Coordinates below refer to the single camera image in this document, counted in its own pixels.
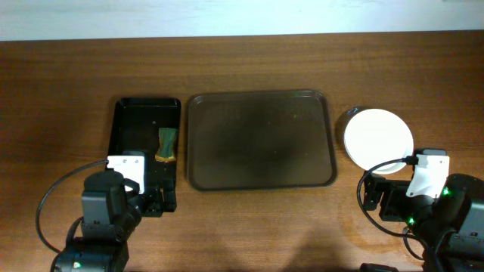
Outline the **yellow green sponge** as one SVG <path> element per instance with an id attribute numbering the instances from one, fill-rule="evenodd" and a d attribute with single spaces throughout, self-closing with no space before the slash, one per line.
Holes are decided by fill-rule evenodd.
<path id="1" fill-rule="evenodd" d="M 155 160 L 158 162 L 176 161 L 175 144 L 177 139 L 177 128 L 158 128 L 159 148 L 155 154 Z"/>

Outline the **brown serving tray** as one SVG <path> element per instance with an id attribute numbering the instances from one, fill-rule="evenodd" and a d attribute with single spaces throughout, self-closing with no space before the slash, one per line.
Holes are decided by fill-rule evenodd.
<path id="1" fill-rule="evenodd" d="M 328 102 L 318 91 L 194 95 L 186 129 L 186 178 L 199 191 L 329 187 L 337 179 Z"/>

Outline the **white plate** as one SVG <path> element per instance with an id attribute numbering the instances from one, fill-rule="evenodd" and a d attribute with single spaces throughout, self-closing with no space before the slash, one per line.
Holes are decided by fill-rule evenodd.
<path id="1" fill-rule="evenodd" d="M 351 160 L 368 170 L 380 163 L 410 156 L 414 139 L 406 123 L 395 113 L 355 107 L 344 125 L 343 145 Z"/>

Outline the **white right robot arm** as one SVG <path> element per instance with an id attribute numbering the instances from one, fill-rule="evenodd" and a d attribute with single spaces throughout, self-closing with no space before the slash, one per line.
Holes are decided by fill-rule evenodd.
<path id="1" fill-rule="evenodd" d="M 362 210 L 380 207 L 382 221 L 403 222 L 399 234 L 406 243 L 412 236 L 423 243 L 425 271 L 483 270 L 483 181 L 452 174 L 439 197 L 406 196 L 407 181 L 379 175 L 364 179 Z"/>

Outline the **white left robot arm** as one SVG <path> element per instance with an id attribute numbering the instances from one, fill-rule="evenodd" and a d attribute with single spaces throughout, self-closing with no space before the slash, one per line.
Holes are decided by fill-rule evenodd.
<path id="1" fill-rule="evenodd" d="M 119 172 L 88 176 L 81 197 L 83 216 L 67 232 L 51 271 L 120 272 L 129 260 L 128 239 L 143 217 L 176 209 L 175 180 L 162 180 L 146 193 Z"/>

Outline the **black plastic tray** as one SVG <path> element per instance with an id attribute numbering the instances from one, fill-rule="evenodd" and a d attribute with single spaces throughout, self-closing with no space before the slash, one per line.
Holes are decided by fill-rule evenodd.
<path id="1" fill-rule="evenodd" d="M 158 128 L 177 128 L 182 105 L 174 97 L 125 97 L 115 104 L 108 155 L 141 151 L 145 156 L 145 187 L 157 181 L 176 179 L 177 161 L 158 162 Z"/>

